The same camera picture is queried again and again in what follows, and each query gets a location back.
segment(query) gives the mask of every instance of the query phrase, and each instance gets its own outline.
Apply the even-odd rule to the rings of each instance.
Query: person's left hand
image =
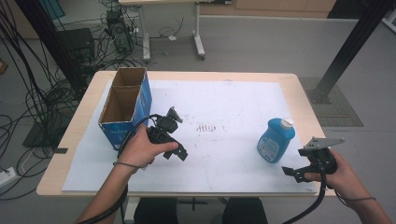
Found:
[[[140,125],[134,137],[132,137],[122,151],[119,161],[143,167],[154,162],[154,158],[163,152],[174,150],[178,147],[177,142],[152,144],[149,141],[148,127]]]

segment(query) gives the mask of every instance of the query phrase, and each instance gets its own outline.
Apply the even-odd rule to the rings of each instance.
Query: black pants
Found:
[[[178,224],[177,199],[142,198],[134,212],[135,224]],[[222,215],[223,224],[267,224],[259,198],[231,198]]]

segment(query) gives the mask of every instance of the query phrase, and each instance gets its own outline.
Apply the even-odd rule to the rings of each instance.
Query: bottle label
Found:
[[[258,150],[266,160],[273,161],[279,151],[279,144],[270,138],[263,137],[260,139]]]

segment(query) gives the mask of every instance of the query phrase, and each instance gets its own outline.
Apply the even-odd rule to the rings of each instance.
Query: cardboard box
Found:
[[[8,64],[0,58],[0,75],[3,75],[8,68]]]
[[[119,68],[99,117],[99,127],[115,150],[125,135],[149,115],[151,100],[146,68]]]

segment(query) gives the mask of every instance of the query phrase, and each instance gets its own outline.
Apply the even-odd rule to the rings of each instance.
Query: power strip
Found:
[[[6,171],[0,173],[0,188],[8,184],[9,182],[13,181],[14,179],[18,178],[15,174],[15,170],[13,167],[9,167]]]

